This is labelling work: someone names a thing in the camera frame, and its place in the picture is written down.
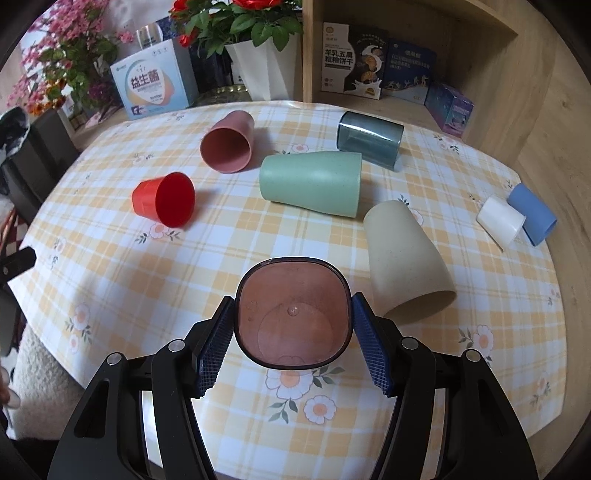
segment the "checkered tablecloth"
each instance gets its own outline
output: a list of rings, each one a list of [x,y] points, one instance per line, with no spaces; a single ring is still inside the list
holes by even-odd
[[[219,174],[201,160],[204,133],[231,110],[256,122],[253,165]],[[154,353],[209,318],[242,275],[270,257],[309,256],[335,265],[370,304],[363,212],[398,199],[445,260],[458,297],[431,318],[401,328],[435,351],[474,347],[487,358],[527,435],[558,416],[566,376],[560,292],[546,244],[523,231],[506,252],[476,223],[491,194],[507,197],[518,176],[460,141],[407,126],[397,171],[363,163],[360,215],[337,218],[262,199],[258,167],[268,154],[297,161],[335,150],[343,110],[301,103],[208,106],[127,122],[104,132],[43,205],[24,244],[37,266],[11,287],[49,351],[83,385],[105,356]],[[197,190],[193,219],[168,229],[136,216],[131,192],[172,171]],[[393,400],[373,386],[353,336],[319,371],[269,371],[233,340],[214,388],[196,402],[214,467],[256,480],[368,478]],[[436,399],[424,476],[441,442]]]

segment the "beige cup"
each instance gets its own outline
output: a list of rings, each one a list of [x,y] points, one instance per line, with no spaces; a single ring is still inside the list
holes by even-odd
[[[401,325],[434,315],[456,299],[445,262],[403,202],[376,205],[363,226],[378,315]]]

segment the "pink cup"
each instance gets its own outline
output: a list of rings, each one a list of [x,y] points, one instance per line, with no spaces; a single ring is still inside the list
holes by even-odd
[[[248,112],[236,110],[216,123],[201,140],[203,161],[220,173],[234,173],[252,157],[255,121]]]

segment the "biscuit box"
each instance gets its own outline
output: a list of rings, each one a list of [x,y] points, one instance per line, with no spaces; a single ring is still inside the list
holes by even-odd
[[[385,30],[324,23],[322,91],[379,100],[387,46]]]
[[[461,137],[474,108],[474,104],[458,90],[444,83],[433,83],[429,88],[425,107],[441,131]]]
[[[425,103],[437,54],[428,48],[390,39],[382,90],[384,95]]]

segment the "red flower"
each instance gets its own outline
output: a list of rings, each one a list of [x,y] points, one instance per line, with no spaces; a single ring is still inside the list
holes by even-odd
[[[183,10],[187,9],[187,0],[176,0],[173,9],[173,12],[182,12]]]
[[[276,7],[281,0],[233,0],[239,7],[247,10],[262,10],[263,8]]]
[[[197,31],[197,28],[194,28],[190,35],[181,35],[178,38],[178,42],[182,47],[187,48],[191,43],[193,43],[193,40],[195,40],[195,37],[197,37],[198,33],[199,32]]]

